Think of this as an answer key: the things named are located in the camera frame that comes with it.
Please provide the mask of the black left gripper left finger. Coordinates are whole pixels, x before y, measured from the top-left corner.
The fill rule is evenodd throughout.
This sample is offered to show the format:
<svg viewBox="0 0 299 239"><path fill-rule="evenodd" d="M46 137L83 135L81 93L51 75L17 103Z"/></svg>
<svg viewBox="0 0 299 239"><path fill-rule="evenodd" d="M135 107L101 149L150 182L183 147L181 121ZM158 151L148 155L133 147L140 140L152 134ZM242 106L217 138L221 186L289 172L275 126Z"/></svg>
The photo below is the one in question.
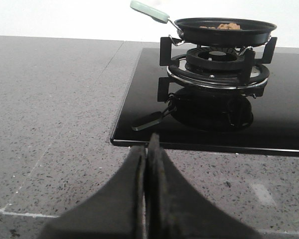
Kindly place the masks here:
<svg viewBox="0 0 299 239"><path fill-rule="evenodd" d="M40 239L140 239L146 150L133 146L115 175L96 194L50 220Z"/></svg>

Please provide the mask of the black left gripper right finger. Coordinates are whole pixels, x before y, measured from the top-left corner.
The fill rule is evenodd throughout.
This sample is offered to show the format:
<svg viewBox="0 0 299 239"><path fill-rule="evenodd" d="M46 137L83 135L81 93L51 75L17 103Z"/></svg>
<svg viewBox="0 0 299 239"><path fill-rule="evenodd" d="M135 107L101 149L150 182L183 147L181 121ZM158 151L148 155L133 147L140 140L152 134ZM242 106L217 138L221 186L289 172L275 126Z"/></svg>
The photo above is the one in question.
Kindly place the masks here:
<svg viewBox="0 0 299 239"><path fill-rule="evenodd" d="M204 198L174 166L156 133L148 145L147 230L150 239L262 237Z"/></svg>

